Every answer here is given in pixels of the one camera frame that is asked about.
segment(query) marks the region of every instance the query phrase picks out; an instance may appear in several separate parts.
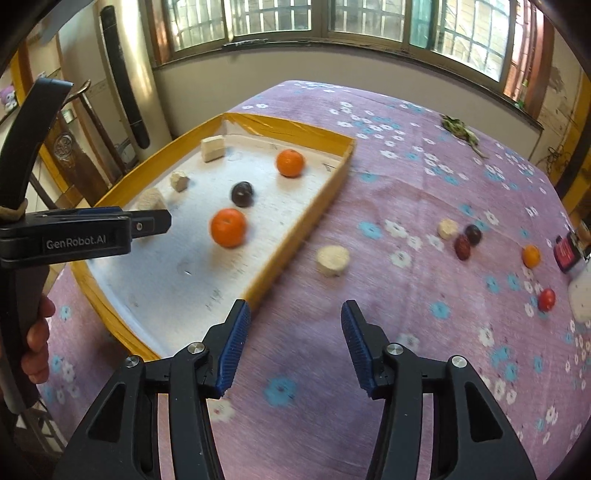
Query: metal screw cap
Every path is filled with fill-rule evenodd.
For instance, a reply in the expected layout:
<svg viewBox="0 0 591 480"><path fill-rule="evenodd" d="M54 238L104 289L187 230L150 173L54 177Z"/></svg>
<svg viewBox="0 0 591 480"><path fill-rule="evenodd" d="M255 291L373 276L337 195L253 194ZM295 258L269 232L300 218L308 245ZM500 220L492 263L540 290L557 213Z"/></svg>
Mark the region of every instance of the metal screw cap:
<svg viewBox="0 0 591 480"><path fill-rule="evenodd" d="M205 350L205 345L201 342L194 342L187 347L187 350L189 351L189 353L195 355L197 353L203 352Z"/></svg>
<svg viewBox="0 0 591 480"><path fill-rule="evenodd" d="M464 357L456 355L452 358L452 364L454 367L464 368L468 362Z"/></svg>
<svg viewBox="0 0 591 480"><path fill-rule="evenodd" d="M133 368L139 363L139 357L137 355L129 356L125 359L125 366L127 368Z"/></svg>
<svg viewBox="0 0 591 480"><path fill-rule="evenodd" d="M404 352L404 347L397 343L390 343L390 345L386 347L386 351L390 355L401 355Z"/></svg>

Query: plush toy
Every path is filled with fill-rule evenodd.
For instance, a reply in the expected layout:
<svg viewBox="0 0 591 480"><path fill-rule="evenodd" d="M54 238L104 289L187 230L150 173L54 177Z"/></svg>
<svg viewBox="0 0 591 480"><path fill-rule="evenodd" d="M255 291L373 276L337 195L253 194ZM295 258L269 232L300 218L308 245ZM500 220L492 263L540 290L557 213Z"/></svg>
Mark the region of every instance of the plush toy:
<svg viewBox="0 0 591 480"><path fill-rule="evenodd" d="M17 95L12 85L0 90L0 102L4 105L6 113L12 112L18 106Z"/></svg>

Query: table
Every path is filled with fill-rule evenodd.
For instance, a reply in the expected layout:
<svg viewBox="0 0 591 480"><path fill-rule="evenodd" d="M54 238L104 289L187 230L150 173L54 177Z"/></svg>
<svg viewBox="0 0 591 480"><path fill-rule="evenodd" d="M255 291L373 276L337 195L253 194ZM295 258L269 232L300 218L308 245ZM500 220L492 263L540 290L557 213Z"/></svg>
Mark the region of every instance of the table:
<svg viewBox="0 0 591 480"><path fill-rule="evenodd" d="M357 149L339 197L255 315L233 387L211 403L226 477L365 477L383 403L359 388L340 328L340 305L355 299L415 353L467 357L546 478L591 413L591 324L572 320L568 279L552 255L569 220L548 178L480 132L487 160L443 130L437 112L362 90L284 82L234 111L331 129L356 138ZM483 231L467 262L437 237L442 218ZM521 262L529 243L542 252L534 271ZM316 271L326 244L351 253L341 277ZM557 304L541 314L535 293L545 287ZM69 270L51 297L53 375L42 394L70 435L125 353ZM418 478L428 478L430 408L426 399Z"/></svg>

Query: wooden block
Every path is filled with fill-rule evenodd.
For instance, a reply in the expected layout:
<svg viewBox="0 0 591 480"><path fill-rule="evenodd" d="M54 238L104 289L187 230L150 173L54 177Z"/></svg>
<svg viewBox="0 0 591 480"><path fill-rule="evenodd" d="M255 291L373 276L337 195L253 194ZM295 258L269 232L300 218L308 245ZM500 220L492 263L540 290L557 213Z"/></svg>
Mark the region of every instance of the wooden block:
<svg viewBox="0 0 591 480"><path fill-rule="evenodd" d="M316 252L316 266L326 277L335 277L349 265L349 250L340 245L328 245Z"/></svg>
<svg viewBox="0 0 591 480"><path fill-rule="evenodd" d="M138 210L166 210L164 197L156 187L141 193L136 203Z"/></svg>
<svg viewBox="0 0 591 480"><path fill-rule="evenodd" d="M439 225L437 225L437 233L444 240L449 240L451 237L457 235L457 223L449 218L444 218Z"/></svg>
<svg viewBox="0 0 591 480"><path fill-rule="evenodd" d="M226 146L223 135L204 138L201 140L201 157L205 163L211 162L226 154Z"/></svg>
<svg viewBox="0 0 591 480"><path fill-rule="evenodd" d="M170 186L177 192L182 192L189 185L189 177L183 171L175 171L170 176Z"/></svg>

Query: window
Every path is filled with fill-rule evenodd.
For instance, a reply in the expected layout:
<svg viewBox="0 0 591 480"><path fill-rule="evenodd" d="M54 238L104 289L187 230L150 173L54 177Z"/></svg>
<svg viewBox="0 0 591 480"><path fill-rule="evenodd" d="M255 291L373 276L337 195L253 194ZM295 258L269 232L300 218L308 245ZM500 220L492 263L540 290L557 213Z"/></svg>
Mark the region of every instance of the window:
<svg viewBox="0 0 591 480"><path fill-rule="evenodd" d="M332 30L402 41L404 0L335 0Z"/></svg>
<svg viewBox="0 0 591 480"><path fill-rule="evenodd" d="M509 34L509 0L440 0L435 51L501 78Z"/></svg>
<svg viewBox="0 0 591 480"><path fill-rule="evenodd" d="M504 94L518 102L525 93L531 72L535 38L538 32L536 8L528 0L517 0L517 20L513 55Z"/></svg>
<svg viewBox="0 0 591 480"><path fill-rule="evenodd" d="M220 0L166 0L174 51L226 37Z"/></svg>
<svg viewBox="0 0 591 480"><path fill-rule="evenodd" d="M159 51L168 42L167 60L244 40L345 43L415 57L514 102L524 96L538 34L530 0L147 1L151 21L162 22L153 30L166 31L165 41L152 39Z"/></svg>
<svg viewBox="0 0 591 480"><path fill-rule="evenodd" d="M234 34L310 30L311 0L230 0Z"/></svg>

